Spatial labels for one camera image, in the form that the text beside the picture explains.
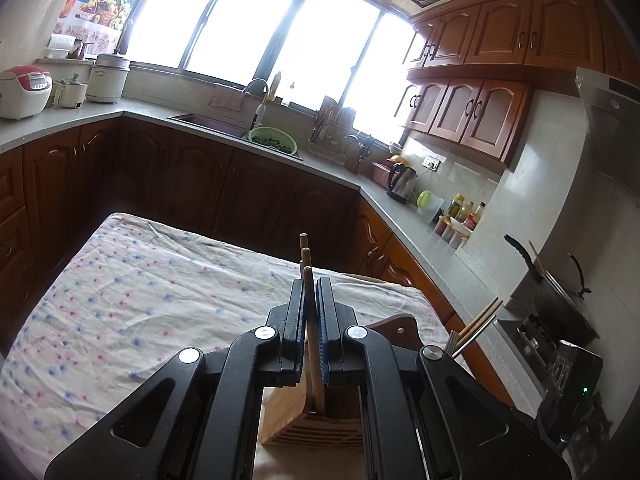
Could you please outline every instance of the paper towel roll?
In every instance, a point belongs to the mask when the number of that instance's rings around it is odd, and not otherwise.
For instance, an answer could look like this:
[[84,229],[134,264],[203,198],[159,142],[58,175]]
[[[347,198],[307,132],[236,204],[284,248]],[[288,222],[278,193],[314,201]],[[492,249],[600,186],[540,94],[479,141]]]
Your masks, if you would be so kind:
[[68,34],[52,34],[47,47],[71,50],[71,48],[74,46],[75,40],[75,36],[69,36]]

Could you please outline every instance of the bright window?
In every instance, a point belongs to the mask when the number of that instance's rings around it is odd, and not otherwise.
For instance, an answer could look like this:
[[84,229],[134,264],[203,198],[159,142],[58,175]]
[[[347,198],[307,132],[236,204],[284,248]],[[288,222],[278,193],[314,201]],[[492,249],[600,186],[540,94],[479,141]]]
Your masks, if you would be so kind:
[[187,70],[248,83],[292,0],[218,0]]
[[209,0],[147,0],[135,18],[127,57],[177,68]]
[[379,13],[364,0],[306,0],[271,73],[282,72],[278,95],[312,110],[339,100]]
[[398,142],[404,130],[406,117],[394,113],[408,84],[402,58],[413,36],[405,20],[383,16],[344,101],[357,110],[353,127],[387,144]]

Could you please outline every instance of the green container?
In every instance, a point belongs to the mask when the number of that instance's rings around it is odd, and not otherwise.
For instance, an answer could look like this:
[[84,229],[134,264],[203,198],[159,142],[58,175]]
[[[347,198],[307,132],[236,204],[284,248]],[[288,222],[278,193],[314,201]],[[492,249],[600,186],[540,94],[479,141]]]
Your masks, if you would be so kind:
[[278,152],[293,155],[298,145],[293,138],[277,128],[258,126],[249,132],[249,140]]

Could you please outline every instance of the range hood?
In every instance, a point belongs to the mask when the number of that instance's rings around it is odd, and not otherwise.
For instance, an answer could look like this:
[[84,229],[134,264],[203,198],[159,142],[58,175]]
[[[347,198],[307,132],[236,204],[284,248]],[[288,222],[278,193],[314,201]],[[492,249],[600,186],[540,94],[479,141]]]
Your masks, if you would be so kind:
[[640,88],[601,72],[576,71],[597,170],[640,196]]

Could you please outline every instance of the rice cooker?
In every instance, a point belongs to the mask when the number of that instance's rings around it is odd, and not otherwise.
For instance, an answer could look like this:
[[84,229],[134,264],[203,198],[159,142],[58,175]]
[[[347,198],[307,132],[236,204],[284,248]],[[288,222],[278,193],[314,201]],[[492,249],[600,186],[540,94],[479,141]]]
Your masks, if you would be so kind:
[[20,120],[39,114],[51,94],[51,74],[35,65],[0,73],[0,117]]
[[95,103],[115,103],[122,97],[129,59],[117,54],[100,54],[91,68],[86,98]]

